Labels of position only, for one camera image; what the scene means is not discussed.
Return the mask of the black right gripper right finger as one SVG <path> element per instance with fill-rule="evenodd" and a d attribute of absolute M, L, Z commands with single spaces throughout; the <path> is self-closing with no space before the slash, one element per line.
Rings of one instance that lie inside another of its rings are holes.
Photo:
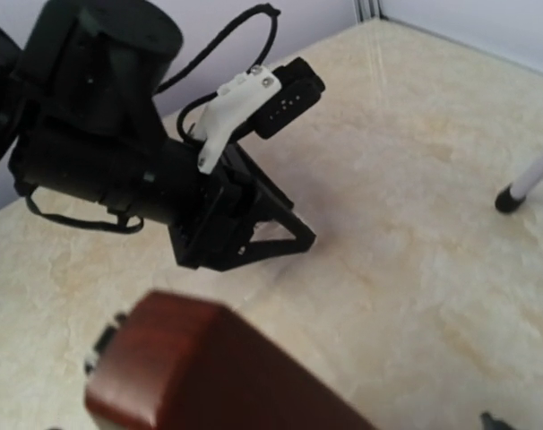
<path fill-rule="evenodd" d="M 488 412 L 480 414 L 483 430 L 512 430 L 512 427 L 504 420 L 494 417 Z"/>

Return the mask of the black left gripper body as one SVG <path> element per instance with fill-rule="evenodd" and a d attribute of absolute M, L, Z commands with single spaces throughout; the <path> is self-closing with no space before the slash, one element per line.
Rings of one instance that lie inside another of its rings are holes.
<path fill-rule="evenodd" d="M 194 149 L 166 139 L 147 155 L 120 139 L 84 133 L 23 135 L 11 156 L 18 193 L 29 210 L 71 228 L 134 234 L 145 221 L 168 227 L 183 267 L 232 270 L 258 260 L 241 219 L 233 212 L 241 187 L 202 175 Z M 42 211 L 39 188 L 97 203 L 115 222 L 82 220 Z"/>

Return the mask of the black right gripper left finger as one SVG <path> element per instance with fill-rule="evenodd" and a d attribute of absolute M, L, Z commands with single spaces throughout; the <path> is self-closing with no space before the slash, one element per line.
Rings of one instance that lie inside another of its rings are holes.
<path fill-rule="evenodd" d="M 314 231 L 295 213 L 295 205 L 255 161 L 236 147 L 239 159 L 254 180 L 254 201 L 244 222 L 245 239 L 237 252 L 240 265 L 307 252 Z"/>

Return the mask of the brown wooden metronome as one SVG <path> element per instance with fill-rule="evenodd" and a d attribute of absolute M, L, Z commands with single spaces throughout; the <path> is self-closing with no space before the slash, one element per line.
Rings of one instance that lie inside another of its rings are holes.
<path fill-rule="evenodd" d="M 368 429 L 229 307 L 154 290 L 99 336 L 84 405 L 100 429 Z"/>

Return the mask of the white perforated music stand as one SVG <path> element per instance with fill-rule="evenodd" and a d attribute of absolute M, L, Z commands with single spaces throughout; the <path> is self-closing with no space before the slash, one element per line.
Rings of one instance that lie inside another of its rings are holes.
<path fill-rule="evenodd" d="M 495 208 L 503 214 L 516 212 L 525 202 L 528 194 L 543 180 L 543 152 L 530 166 L 504 190 L 495 200 Z"/>

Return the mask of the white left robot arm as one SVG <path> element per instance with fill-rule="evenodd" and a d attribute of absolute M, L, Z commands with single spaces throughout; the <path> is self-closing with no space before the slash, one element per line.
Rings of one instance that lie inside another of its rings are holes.
<path fill-rule="evenodd" d="M 190 104 L 172 139 L 154 97 L 183 46 L 177 24 L 147 1 L 48 1 L 24 47 L 0 28 L 0 160 L 29 210 L 47 188 L 106 208 L 114 222 L 50 213 L 57 224 L 134 234 L 167 226 L 177 263 L 228 271 L 306 252 L 315 233 L 241 147 L 271 138 L 325 89 L 308 62 L 263 57 Z"/>

